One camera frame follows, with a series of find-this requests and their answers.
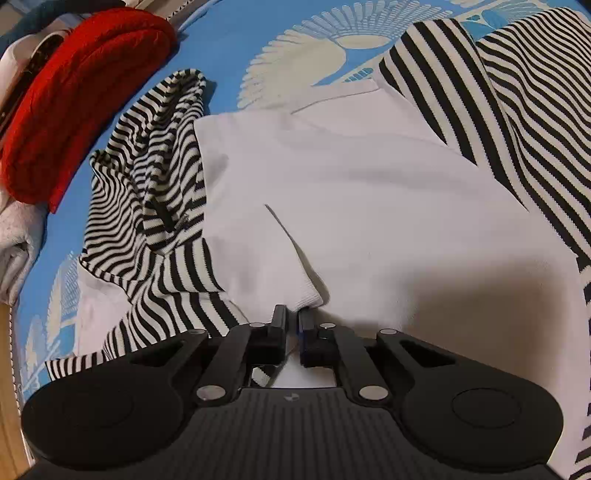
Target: wooden surface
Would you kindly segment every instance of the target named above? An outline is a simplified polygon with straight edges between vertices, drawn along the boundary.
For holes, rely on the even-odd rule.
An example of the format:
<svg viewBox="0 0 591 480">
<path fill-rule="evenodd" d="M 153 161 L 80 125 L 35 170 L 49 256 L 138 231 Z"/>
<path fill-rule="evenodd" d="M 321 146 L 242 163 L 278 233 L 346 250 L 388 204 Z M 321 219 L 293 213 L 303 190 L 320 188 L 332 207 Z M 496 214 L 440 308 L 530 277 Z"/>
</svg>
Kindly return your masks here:
<svg viewBox="0 0 591 480">
<path fill-rule="evenodd" d="M 28 469 L 12 384 L 8 319 L 8 306 L 0 304 L 0 480 L 13 480 Z"/>
</svg>

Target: metal screw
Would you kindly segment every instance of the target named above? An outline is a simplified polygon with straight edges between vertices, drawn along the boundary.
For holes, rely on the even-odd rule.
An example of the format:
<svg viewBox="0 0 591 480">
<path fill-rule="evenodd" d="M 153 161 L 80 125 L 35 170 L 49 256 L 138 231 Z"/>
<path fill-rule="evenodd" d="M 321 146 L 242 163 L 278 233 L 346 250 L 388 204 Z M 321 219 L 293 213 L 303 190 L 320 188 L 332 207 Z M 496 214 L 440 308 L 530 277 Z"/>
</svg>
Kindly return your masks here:
<svg viewBox="0 0 591 480">
<path fill-rule="evenodd" d="M 359 390 L 359 395 L 365 400 L 383 400 L 388 396 L 388 390 L 379 385 L 368 385 Z"/>
<path fill-rule="evenodd" d="M 218 400 L 226 394 L 223 387 L 219 385 L 204 385 L 197 389 L 197 396 L 203 400 Z"/>
</svg>

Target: bed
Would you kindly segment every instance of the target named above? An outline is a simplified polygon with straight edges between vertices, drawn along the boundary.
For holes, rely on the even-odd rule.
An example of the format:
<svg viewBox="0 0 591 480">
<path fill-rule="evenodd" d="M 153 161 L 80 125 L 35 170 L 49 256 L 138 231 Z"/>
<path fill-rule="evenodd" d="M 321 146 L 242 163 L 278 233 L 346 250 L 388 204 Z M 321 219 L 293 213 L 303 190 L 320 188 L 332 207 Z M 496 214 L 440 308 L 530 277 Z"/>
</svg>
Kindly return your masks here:
<svg viewBox="0 0 591 480">
<path fill-rule="evenodd" d="M 263 105 L 308 85 L 354 82 L 416 21 L 456 17 L 475 39 L 551 7 L 591 15 L 575 0 L 211 0 L 181 33 L 178 53 L 142 92 L 177 69 L 197 68 L 213 84 L 210 113 Z M 138 92 L 135 101 L 142 92 Z M 115 119 L 95 148 L 103 148 Z M 21 405 L 49 381 L 44 362 L 72 354 L 79 290 L 77 256 L 90 200 L 85 161 L 57 213 L 41 254 L 12 310 L 12 352 Z"/>
</svg>

